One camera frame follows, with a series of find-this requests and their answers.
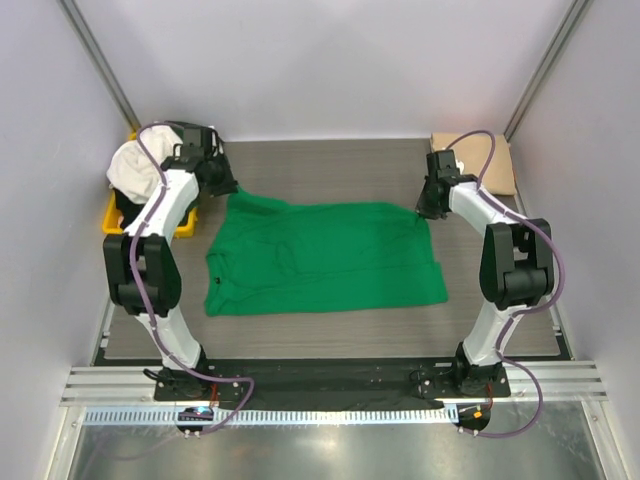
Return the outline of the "bright green t-shirt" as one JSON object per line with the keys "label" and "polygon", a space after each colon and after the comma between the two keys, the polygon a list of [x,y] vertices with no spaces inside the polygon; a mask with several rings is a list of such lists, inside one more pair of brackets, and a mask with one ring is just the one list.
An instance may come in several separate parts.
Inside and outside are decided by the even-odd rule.
{"label": "bright green t-shirt", "polygon": [[206,254],[205,313],[430,306],[449,295],[425,220],[385,202],[296,205],[239,191]]}

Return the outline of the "yellow plastic bin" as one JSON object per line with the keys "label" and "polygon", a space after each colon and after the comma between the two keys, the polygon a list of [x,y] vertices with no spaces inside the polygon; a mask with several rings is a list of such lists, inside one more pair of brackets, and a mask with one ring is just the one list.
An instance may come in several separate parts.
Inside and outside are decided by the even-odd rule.
{"label": "yellow plastic bin", "polygon": [[105,234],[119,234],[136,219],[147,202],[143,205],[134,204],[121,192],[115,190],[110,183],[109,187],[111,194],[102,229]]}

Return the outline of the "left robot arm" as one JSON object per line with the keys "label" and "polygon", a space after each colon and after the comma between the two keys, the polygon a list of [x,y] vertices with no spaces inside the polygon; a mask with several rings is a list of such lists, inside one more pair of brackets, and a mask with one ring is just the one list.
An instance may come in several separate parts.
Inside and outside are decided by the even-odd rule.
{"label": "left robot arm", "polygon": [[171,242],[202,192],[236,192],[223,141],[210,126],[153,123],[116,150],[107,178],[122,212],[119,232],[103,242],[111,300],[144,326],[161,354],[161,369],[145,373],[156,399],[203,399],[212,376],[179,307],[182,278]]}

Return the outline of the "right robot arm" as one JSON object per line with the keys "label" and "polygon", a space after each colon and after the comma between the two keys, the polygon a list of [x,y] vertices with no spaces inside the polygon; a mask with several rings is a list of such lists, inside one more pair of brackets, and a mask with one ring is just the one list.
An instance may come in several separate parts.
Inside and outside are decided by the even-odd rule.
{"label": "right robot arm", "polygon": [[454,213],[483,240],[479,285],[484,302],[446,374],[456,393],[480,396],[501,381],[502,354],[514,327],[554,289],[551,229],[543,219],[517,214],[480,186],[474,175],[463,174],[453,151],[429,153],[426,165],[417,213],[431,220]]}

